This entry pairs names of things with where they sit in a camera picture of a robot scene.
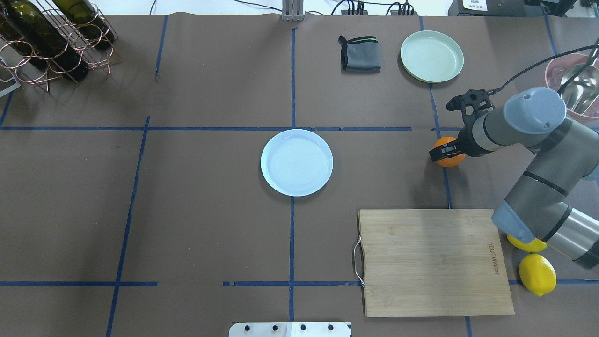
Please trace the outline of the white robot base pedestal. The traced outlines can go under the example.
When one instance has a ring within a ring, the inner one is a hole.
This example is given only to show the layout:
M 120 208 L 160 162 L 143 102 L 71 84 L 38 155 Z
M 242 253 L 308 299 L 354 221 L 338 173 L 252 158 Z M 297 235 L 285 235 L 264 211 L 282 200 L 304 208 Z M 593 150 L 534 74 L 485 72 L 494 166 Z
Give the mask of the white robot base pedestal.
M 238 322 L 229 337 L 351 337 L 350 322 Z

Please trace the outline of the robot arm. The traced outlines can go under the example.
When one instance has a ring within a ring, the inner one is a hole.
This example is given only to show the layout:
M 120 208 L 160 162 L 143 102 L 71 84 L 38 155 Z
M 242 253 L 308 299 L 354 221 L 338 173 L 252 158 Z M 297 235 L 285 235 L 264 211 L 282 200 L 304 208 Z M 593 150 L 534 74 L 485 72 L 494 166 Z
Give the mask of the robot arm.
M 512 96 L 500 109 L 490 92 L 470 89 L 452 98 L 462 113 L 456 140 L 430 150 L 432 161 L 479 157 L 520 144 L 533 159 L 491 219 L 522 243 L 547 243 L 578 266 L 598 271 L 598 220 L 565 202 L 581 180 L 598 179 L 598 133 L 567 115 L 558 93 L 537 86 Z

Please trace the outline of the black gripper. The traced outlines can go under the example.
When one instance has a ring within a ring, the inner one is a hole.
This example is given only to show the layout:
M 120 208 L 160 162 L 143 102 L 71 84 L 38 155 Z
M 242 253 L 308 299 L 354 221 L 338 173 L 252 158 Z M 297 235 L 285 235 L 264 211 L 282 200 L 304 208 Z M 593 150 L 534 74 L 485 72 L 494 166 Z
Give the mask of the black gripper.
M 474 139 L 473 125 L 465 125 L 458 134 L 456 144 L 442 144 L 429 151 L 432 162 L 453 158 L 461 154 L 479 157 L 482 156 L 482 147 Z

